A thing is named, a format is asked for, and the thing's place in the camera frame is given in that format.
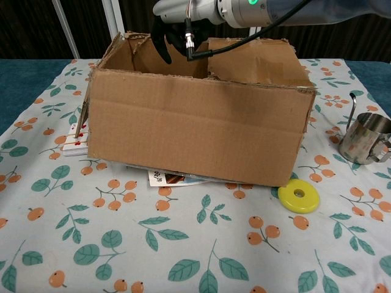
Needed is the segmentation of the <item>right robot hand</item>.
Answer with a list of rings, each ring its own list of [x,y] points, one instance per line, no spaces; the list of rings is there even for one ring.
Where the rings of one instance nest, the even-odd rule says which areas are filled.
[[[216,1],[158,1],[153,6],[154,22],[150,33],[155,49],[165,63],[172,63],[167,44],[186,55],[186,34],[196,51],[215,26],[224,22]]]

